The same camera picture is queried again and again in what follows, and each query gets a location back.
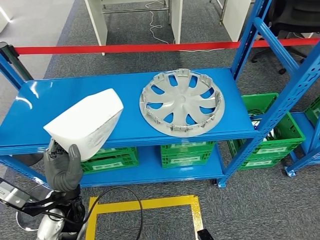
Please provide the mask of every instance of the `crate label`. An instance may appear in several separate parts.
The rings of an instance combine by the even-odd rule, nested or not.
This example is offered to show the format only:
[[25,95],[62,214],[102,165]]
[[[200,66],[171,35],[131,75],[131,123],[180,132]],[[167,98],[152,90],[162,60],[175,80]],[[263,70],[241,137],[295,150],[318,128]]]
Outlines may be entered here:
[[103,149],[101,148],[99,151],[97,151],[98,154],[101,154],[101,153],[107,153],[107,152],[112,152],[112,151],[115,151],[115,148],[109,148],[109,149]]
[[189,143],[182,143],[182,144],[171,144],[171,148],[181,148],[181,147],[194,147],[194,146],[203,146],[205,145],[207,142],[189,142]]
[[268,165],[272,164],[272,160],[269,161],[256,161],[256,162],[248,162],[245,166],[246,167],[253,167],[253,166],[261,166],[261,165]]
[[281,153],[287,151],[287,147],[275,147],[275,148],[268,148],[268,149],[260,149],[257,152],[257,154],[270,154],[270,153]]
[[103,169],[118,168],[122,166],[123,166],[122,162],[119,161],[119,162],[104,164],[104,165],[92,166],[92,168],[94,170],[103,170]]
[[171,159],[171,164],[180,164],[180,163],[192,163],[192,162],[196,162],[200,161],[199,156],[195,156],[195,157],[185,157],[185,158],[177,158],[177,159]]
[[315,115],[315,117],[318,119],[319,117],[320,114],[320,109],[318,108],[315,108],[315,110],[313,110],[313,113]]

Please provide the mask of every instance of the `shelf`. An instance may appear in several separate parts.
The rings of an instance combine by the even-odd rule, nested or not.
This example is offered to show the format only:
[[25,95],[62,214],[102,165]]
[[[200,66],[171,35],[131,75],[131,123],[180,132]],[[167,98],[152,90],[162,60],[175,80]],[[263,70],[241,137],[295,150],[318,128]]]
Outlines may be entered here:
[[139,166],[86,174],[82,187],[149,184],[172,181],[218,179],[223,177],[222,159],[216,144],[205,165],[162,168],[158,146],[137,148]]
[[[245,139],[257,133],[229,68],[195,71],[214,79],[225,100],[225,111],[220,123],[205,134],[192,138],[172,137],[158,132],[143,118],[139,109],[141,91],[158,72],[32,80],[22,86],[1,125],[0,155],[43,152],[50,141],[44,125],[82,98],[109,88],[121,98],[124,110],[104,148]],[[101,102],[95,107],[103,111],[106,104],[112,103]]]
[[[306,137],[306,140],[302,142],[300,146],[303,154],[307,154],[310,147],[315,129],[304,114],[304,112],[292,112],[291,115],[302,131],[302,133],[303,133],[303,135]],[[320,146],[320,140],[318,140],[316,144],[316,147],[318,146]]]

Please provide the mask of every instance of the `blue metal shelf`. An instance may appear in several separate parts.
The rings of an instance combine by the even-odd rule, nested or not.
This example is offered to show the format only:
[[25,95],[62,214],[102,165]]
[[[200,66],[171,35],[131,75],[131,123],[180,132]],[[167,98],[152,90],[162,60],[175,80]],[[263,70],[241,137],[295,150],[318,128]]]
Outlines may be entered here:
[[[248,156],[320,77],[320,42],[310,51],[303,64],[298,66],[263,22],[270,3],[271,0],[255,0],[231,68],[195,70],[211,77],[222,91],[225,100],[225,112],[220,122],[211,131],[190,138],[171,137],[158,132],[141,116],[138,104],[139,97],[143,88],[158,72],[24,82],[0,54],[0,72],[19,92],[0,126],[0,163],[45,185],[44,176],[9,155],[43,152],[50,140],[50,136],[42,129],[44,125],[84,97],[112,88],[122,99],[124,110],[115,130],[103,147],[138,147],[140,166],[85,175],[81,182],[82,187],[195,179],[217,179],[218,187],[225,187],[226,181]],[[254,130],[236,87],[236,81],[247,62],[258,31],[287,68],[291,78],[278,97],[261,117],[257,130]],[[94,107],[103,111],[103,106],[106,104],[112,103],[101,102],[100,106]],[[301,119],[298,114],[295,120],[299,124],[299,121],[304,121]],[[314,135],[318,133],[320,136],[320,121],[315,129],[317,134]],[[306,131],[309,132],[303,130],[306,138],[309,138],[312,133],[308,129]],[[160,154],[157,154],[156,147],[154,146],[231,139],[247,141],[226,168],[221,163],[217,145],[205,165],[169,169],[162,168]],[[295,169],[303,167],[305,164],[315,163],[320,157],[320,146],[312,145],[312,151],[303,159],[297,159],[293,166],[288,167],[287,170],[294,173]]]
[[[195,71],[214,79],[225,100],[225,111],[220,123],[205,134],[172,137],[144,120],[139,109],[139,98],[143,88],[158,72],[34,80],[22,85],[1,125],[0,155],[43,152],[50,141],[43,126],[84,97],[109,88],[120,97],[124,109],[104,148],[246,139],[257,135],[229,68]],[[107,104],[112,103],[102,102],[94,107],[103,111]]]
[[139,166],[84,175],[82,187],[163,183],[222,178],[223,165],[216,144],[205,165],[162,168],[158,146],[137,148]]
[[[302,133],[303,133],[303,135],[306,137],[306,140],[302,142],[300,146],[303,154],[308,154],[315,129],[304,112],[292,112],[291,115],[302,131]],[[320,140],[318,140],[315,147],[320,147]]]

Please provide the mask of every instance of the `yellow tape square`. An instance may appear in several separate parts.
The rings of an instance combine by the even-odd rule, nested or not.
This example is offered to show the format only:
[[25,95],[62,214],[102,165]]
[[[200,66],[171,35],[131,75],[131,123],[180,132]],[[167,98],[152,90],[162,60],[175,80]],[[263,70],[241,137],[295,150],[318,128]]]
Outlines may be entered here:
[[[89,209],[97,199],[95,196],[91,196],[89,201]],[[190,205],[192,217],[193,220],[193,227],[195,240],[198,239],[197,232],[204,228],[202,224],[202,213],[200,211],[199,200],[197,196],[186,195],[186,196],[174,196],[174,197],[164,197],[141,200],[143,209],[158,209],[167,207],[177,207]],[[109,214],[109,213],[118,213],[127,211],[137,211],[140,210],[138,201],[125,201],[125,202],[115,202],[115,203],[97,203],[90,218],[88,221],[88,228],[85,234],[85,240],[94,240],[96,236],[97,216],[98,214]]]

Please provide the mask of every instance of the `red barrier tape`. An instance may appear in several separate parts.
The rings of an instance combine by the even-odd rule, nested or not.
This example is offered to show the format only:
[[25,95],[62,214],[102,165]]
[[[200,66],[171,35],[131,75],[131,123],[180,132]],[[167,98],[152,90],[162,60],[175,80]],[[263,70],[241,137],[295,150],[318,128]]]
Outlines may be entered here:
[[[320,38],[292,38],[279,40],[283,46],[315,45]],[[97,54],[97,53],[146,53],[174,52],[211,49],[236,49],[240,42],[202,42],[182,44],[126,44],[106,46],[25,46],[15,47],[20,55],[35,54]],[[254,41],[254,48],[268,47],[265,40]]]

